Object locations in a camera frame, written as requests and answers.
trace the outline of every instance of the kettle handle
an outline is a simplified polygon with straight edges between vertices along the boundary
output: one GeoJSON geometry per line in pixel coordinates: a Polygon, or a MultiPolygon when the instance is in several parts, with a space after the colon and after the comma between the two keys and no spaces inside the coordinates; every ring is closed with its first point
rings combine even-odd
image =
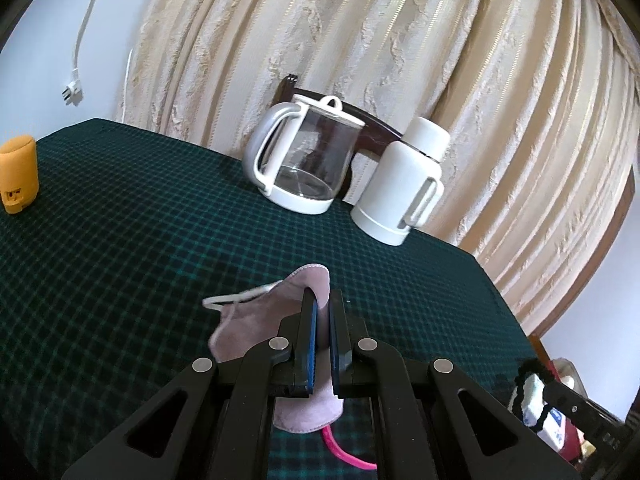
{"type": "Polygon", "coordinates": [[[297,103],[277,104],[262,116],[260,123],[255,127],[249,138],[244,153],[242,154],[242,170],[251,183],[255,184],[266,196],[271,194],[273,183],[276,179],[280,166],[293,142],[296,133],[300,129],[305,119],[308,105],[297,103]],[[296,120],[290,121],[276,140],[276,146],[271,152],[271,156],[264,168],[264,173],[258,169],[258,160],[264,151],[267,141],[273,135],[278,125],[287,117],[294,117],[296,120]]]}
{"type": "Polygon", "coordinates": [[[426,189],[424,194],[417,199],[418,203],[415,208],[413,208],[412,204],[409,211],[404,215],[404,223],[410,227],[415,227],[416,229],[422,227],[426,223],[431,211],[433,211],[433,208],[444,193],[444,186],[438,179],[430,176],[427,177],[425,183],[427,182],[430,183],[429,187],[426,189]]]}

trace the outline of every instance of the table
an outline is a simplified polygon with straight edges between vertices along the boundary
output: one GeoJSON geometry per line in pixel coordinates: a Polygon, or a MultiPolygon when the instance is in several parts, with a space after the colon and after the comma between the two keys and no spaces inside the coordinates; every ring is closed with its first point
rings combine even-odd
{"type": "MultiPolygon", "coordinates": [[[[37,143],[40,194],[0,214],[0,413],[43,478],[65,469],[178,371],[209,354],[207,296],[317,262],[348,312],[405,357],[448,356],[507,402],[534,351],[492,282],[462,250],[420,232],[378,243],[334,203],[286,211],[238,160],[91,120],[37,143]]],[[[334,425],[373,460],[367,404],[334,425]]],[[[319,433],[274,430],[270,479],[375,478],[334,458],[319,433]]]]}

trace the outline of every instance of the dark wooden chair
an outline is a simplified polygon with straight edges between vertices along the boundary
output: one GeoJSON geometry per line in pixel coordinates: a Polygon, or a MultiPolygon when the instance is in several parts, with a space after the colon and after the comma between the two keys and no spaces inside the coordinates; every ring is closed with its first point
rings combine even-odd
{"type": "MultiPolygon", "coordinates": [[[[305,90],[302,88],[297,88],[296,83],[298,82],[298,76],[294,74],[289,74],[284,78],[280,85],[278,86],[278,91],[273,99],[273,104],[278,103],[286,103],[291,101],[293,94],[300,94],[306,97],[310,97],[319,101],[324,97],[323,94],[319,94],[318,92],[312,92],[311,90],[305,90]]],[[[374,117],[368,112],[350,105],[349,103],[342,103],[342,110],[347,112],[348,114],[359,118],[364,122],[364,127],[360,131],[360,135],[358,136],[358,140],[356,140],[356,144],[353,150],[353,155],[360,151],[368,151],[377,156],[382,156],[382,153],[385,151],[386,147],[394,142],[395,140],[401,139],[402,135],[391,126],[386,123],[383,123],[379,118],[374,117]]],[[[351,171],[351,163],[349,164],[349,169],[347,170],[347,175],[344,178],[344,182],[342,183],[342,187],[338,192],[337,197],[342,199],[347,194],[349,188],[351,187],[351,179],[353,177],[353,173],[351,171]]]]}

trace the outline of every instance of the metal rivet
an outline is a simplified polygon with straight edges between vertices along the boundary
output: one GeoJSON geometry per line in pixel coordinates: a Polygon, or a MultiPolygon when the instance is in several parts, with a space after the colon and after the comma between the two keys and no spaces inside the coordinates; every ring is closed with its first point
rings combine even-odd
{"type": "Polygon", "coordinates": [[[286,337],[277,336],[269,341],[269,346],[274,350],[284,350],[289,346],[289,340],[286,337]]]}
{"type": "Polygon", "coordinates": [[[436,359],[433,367],[441,374],[448,374],[453,370],[453,363],[448,359],[436,359]]]}
{"type": "Polygon", "coordinates": [[[360,350],[369,352],[378,348],[378,342],[370,337],[364,337],[363,339],[358,341],[358,348],[360,350]]]}
{"type": "Polygon", "coordinates": [[[212,366],[213,362],[211,361],[211,359],[207,357],[200,357],[193,362],[191,368],[193,368],[195,372],[203,373],[211,370],[212,366]]]}

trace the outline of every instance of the kettle white base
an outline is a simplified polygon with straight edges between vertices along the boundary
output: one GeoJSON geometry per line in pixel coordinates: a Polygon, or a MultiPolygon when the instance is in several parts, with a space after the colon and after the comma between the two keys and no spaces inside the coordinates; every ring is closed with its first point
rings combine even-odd
{"type": "Polygon", "coordinates": [[[306,196],[294,195],[277,186],[273,186],[269,194],[265,191],[261,191],[261,193],[274,204],[278,204],[289,211],[305,215],[322,214],[329,209],[331,202],[334,201],[333,198],[331,200],[312,200],[306,196]]]}
{"type": "Polygon", "coordinates": [[[358,204],[356,204],[351,210],[351,219],[354,224],[366,232],[370,237],[387,245],[401,245],[411,231],[409,226],[401,229],[391,229],[387,226],[383,226],[359,208],[358,204]]]}

